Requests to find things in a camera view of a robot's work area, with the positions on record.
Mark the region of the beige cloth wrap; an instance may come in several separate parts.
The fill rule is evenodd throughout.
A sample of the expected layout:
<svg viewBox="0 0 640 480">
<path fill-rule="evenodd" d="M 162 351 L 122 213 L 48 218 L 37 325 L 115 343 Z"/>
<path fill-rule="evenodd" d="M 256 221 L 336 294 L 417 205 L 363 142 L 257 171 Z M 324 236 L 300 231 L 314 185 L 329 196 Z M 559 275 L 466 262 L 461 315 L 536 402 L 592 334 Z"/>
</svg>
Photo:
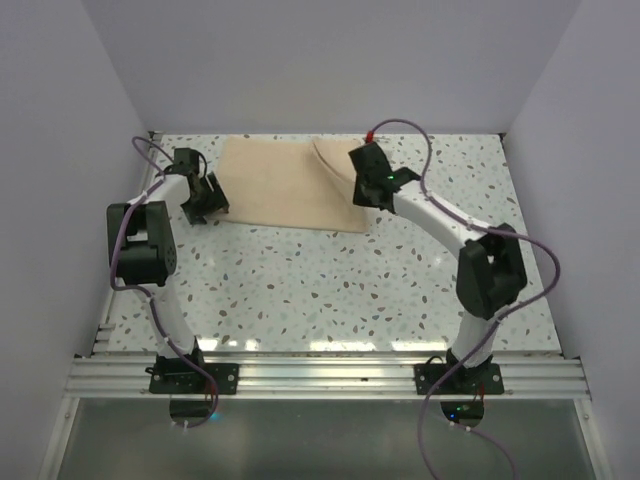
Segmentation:
<svg viewBox="0 0 640 480">
<path fill-rule="evenodd" d="M 369 220 L 353 204 L 349 152 L 360 140 L 303 142 L 230 137 L 216 167 L 229 201 L 220 219 L 251 225 L 364 233 Z"/>
</svg>

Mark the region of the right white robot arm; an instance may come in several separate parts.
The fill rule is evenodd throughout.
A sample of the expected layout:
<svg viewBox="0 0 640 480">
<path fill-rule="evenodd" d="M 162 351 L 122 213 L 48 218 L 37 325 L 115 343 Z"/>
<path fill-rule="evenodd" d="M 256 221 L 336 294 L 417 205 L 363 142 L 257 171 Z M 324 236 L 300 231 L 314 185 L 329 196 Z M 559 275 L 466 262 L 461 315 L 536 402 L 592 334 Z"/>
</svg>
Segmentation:
<svg viewBox="0 0 640 480">
<path fill-rule="evenodd" d="M 508 224 L 492 227 L 464 214 L 420 183 L 407 167 L 393 170 L 375 142 L 349 152 L 355 169 L 353 203 L 386 210 L 420 227 L 457 261 L 455 292 L 464 314 L 447 351 L 445 379 L 468 392 L 489 368 L 498 316 L 527 286 L 519 241 Z"/>
</svg>

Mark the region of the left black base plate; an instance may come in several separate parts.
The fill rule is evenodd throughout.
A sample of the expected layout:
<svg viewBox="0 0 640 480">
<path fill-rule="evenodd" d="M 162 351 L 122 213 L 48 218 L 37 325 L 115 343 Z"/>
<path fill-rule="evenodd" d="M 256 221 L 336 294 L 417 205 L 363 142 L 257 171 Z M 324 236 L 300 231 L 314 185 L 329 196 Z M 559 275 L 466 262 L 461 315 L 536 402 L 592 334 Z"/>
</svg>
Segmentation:
<svg viewBox="0 0 640 480">
<path fill-rule="evenodd" d="M 205 363 L 201 368 L 216 382 L 219 395 L 235 395 L 240 378 L 240 366 L 235 363 Z M 190 367 L 175 364 L 162 372 L 156 365 L 147 367 L 150 375 L 149 392 L 152 394 L 204 394 L 211 393 L 210 382 Z"/>
</svg>

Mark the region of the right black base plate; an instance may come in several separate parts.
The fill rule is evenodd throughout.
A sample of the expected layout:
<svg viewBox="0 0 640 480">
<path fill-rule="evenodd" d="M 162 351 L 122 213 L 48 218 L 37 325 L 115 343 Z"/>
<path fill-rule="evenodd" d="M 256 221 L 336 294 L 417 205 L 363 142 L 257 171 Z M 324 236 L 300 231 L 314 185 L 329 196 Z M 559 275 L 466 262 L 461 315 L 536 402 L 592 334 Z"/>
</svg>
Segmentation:
<svg viewBox="0 0 640 480">
<path fill-rule="evenodd" d="M 446 363 L 418 363 L 413 365 L 414 383 L 418 395 L 426 395 L 431 387 L 447 372 Z M 498 364 L 489 362 L 472 369 L 461 367 L 446 379 L 436 390 L 435 395 L 502 395 L 505 387 Z"/>
</svg>

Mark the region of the aluminium mounting rail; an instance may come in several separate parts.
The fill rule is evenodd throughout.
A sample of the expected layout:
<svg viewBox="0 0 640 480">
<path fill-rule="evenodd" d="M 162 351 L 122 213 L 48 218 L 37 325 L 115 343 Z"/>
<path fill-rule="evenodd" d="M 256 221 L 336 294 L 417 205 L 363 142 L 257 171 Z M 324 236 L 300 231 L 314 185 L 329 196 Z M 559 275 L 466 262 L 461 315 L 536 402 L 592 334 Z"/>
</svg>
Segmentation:
<svg viewBox="0 0 640 480">
<path fill-rule="evenodd" d="M 239 366 L 237 399 L 412 400 L 413 367 L 427 353 L 331 352 L 259 354 L 212 352 L 210 362 Z M 499 354 L 504 400 L 584 400 L 590 389 L 578 360 Z M 149 396 L 151 355 L 96 355 L 73 361 L 64 392 L 75 398 Z"/>
</svg>

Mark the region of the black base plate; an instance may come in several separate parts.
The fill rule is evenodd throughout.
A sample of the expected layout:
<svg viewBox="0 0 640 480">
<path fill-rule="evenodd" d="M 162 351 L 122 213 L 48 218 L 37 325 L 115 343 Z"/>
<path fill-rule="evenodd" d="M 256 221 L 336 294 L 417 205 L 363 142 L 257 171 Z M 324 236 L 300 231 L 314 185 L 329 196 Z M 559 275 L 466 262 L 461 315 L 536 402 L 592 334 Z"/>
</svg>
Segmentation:
<svg viewBox="0 0 640 480">
<path fill-rule="evenodd" d="M 240 366 L 235 363 L 205 363 L 201 368 L 216 382 L 219 395 L 235 395 L 240 378 Z M 175 364 L 162 372 L 156 365 L 147 367 L 150 375 L 149 392 L 152 394 L 204 394 L 211 393 L 210 382 L 190 367 Z"/>
<path fill-rule="evenodd" d="M 446 363 L 418 363 L 413 365 L 414 383 L 418 395 L 426 395 L 431 387 L 447 372 Z M 446 379 L 436 390 L 435 395 L 502 395 L 505 387 L 498 364 L 489 362 L 472 369 L 461 367 Z"/>
</svg>

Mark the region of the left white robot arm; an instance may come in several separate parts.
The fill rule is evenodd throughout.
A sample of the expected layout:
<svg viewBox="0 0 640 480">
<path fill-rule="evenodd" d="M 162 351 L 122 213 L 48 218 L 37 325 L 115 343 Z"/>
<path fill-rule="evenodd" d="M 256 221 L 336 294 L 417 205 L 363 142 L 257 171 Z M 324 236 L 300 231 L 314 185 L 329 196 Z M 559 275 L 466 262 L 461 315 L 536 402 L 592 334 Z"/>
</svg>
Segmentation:
<svg viewBox="0 0 640 480">
<path fill-rule="evenodd" d="M 177 246 L 170 214 L 178 210 L 191 225 L 229 211 L 229 202 L 202 153 L 178 148 L 155 183 L 138 197 L 107 207 L 110 284 L 141 300 L 156 339 L 156 360 L 147 372 L 154 394 L 218 392 L 215 367 L 204 360 L 187 325 L 174 285 Z"/>
</svg>

